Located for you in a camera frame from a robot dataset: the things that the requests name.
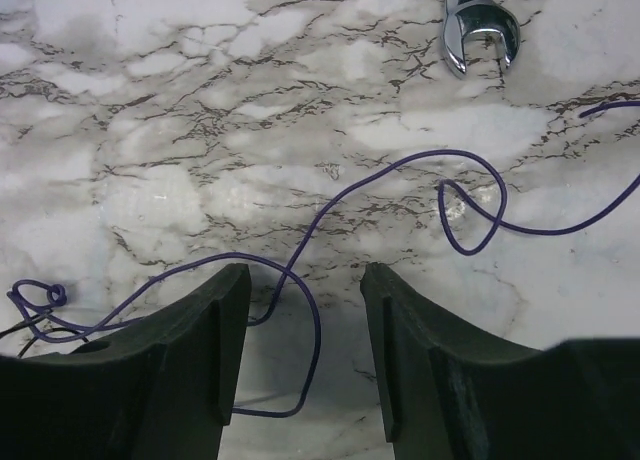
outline wrench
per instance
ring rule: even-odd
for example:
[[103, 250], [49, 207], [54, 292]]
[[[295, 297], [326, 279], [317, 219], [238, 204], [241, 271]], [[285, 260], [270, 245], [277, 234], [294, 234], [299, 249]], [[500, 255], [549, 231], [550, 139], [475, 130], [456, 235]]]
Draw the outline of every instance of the wrench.
[[493, 0], [445, 0], [442, 29], [444, 58], [451, 71], [464, 78], [467, 39], [493, 38], [504, 69], [508, 69], [520, 48], [520, 26], [511, 12]]

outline wrench jaw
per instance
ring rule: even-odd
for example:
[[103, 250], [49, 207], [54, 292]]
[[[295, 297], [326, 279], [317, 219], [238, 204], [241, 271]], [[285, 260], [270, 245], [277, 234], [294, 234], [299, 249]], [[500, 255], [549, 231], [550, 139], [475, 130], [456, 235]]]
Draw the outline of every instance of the wrench jaw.
[[494, 41], [501, 67], [508, 70], [520, 48], [520, 27], [508, 10], [493, 2], [475, 3], [461, 5], [447, 15], [442, 30], [444, 58], [458, 78], [467, 74], [465, 42], [485, 38]]

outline countertop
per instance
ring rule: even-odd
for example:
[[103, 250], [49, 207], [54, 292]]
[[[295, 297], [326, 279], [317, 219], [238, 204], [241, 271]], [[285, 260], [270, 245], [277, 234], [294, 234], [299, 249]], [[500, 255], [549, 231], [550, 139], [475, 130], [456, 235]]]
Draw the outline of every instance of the countertop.
[[[0, 0], [0, 285], [64, 284], [66, 318], [90, 324], [184, 262], [225, 251], [286, 262], [331, 196], [439, 147], [503, 172], [509, 221], [586, 219], [638, 174], [638, 111], [578, 114], [640, 96], [640, 0], [496, 1], [522, 25], [519, 58], [503, 74], [492, 45], [470, 44], [458, 80], [442, 60], [442, 0]], [[322, 221], [295, 268], [324, 329], [307, 405], [287, 420], [234, 416], [219, 458], [392, 458], [358, 290], [370, 261], [528, 346], [640, 333], [640, 196], [582, 232], [500, 231], [463, 257], [438, 219], [442, 177], [496, 208], [490, 176], [449, 158], [394, 172]], [[489, 228], [453, 195], [447, 215], [466, 246]], [[219, 268], [167, 280], [126, 316]], [[257, 315], [278, 274], [251, 272]], [[8, 300], [0, 315], [1, 328], [20, 319]], [[237, 400], [293, 406], [311, 348], [308, 307], [288, 285], [247, 333]]]

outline marble surface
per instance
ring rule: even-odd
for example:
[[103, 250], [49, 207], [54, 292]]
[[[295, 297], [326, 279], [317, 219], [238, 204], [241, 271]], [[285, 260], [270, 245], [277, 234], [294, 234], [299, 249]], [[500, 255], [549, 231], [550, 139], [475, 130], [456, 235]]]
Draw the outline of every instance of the marble surface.
[[[332, 195], [435, 147], [504, 172], [511, 221], [554, 228], [597, 212], [638, 173], [639, 112], [578, 113], [640, 96], [640, 0], [497, 1], [522, 24], [520, 58], [503, 76], [493, 47], [472, 44], [460, 81], [441, 58], [442, 0], [0, 0], [0, 285], [63, 283], [66, 318], [92, 323], [183, 262], [223, 251], [286, 261]], [[392, 458], [358, 291], [372, 260], [526, 345], [640, 333], [640, 196], [583, 232], [500, 232], [465, 258], [437, 218], [442, 176], [495, 208], [485, 172], [443, 159], [351, 195], [322, 222], [296, 268], [324, 326], [307, 406], [287, 420], [235, 416], [220, 458]], [[488, 228], [453, 197], [447, 215], [467, 246]], [[166, 281], [127, 316], [219, 267]], [[258, 314], [277, 274], [252, 275]], [[18, 319], [0, 303], [0, 328]], [[273, 319], [248, 332], [238, 400], [293, 406], [311, 334], [286, 287]]]

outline open-end wrench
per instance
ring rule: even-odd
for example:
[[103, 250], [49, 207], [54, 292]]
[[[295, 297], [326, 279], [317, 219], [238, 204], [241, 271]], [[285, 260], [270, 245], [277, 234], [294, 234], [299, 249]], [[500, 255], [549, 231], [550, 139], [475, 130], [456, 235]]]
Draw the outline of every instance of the open-end wrench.
[[468, 39], [493, 38], [503, 67], [511, 66], [520, 47], [520, 26], [511, 12], [493, 0], [445, 0], [445, 4], [444, 58], [457, 77], [467, 73], [464, 42]]

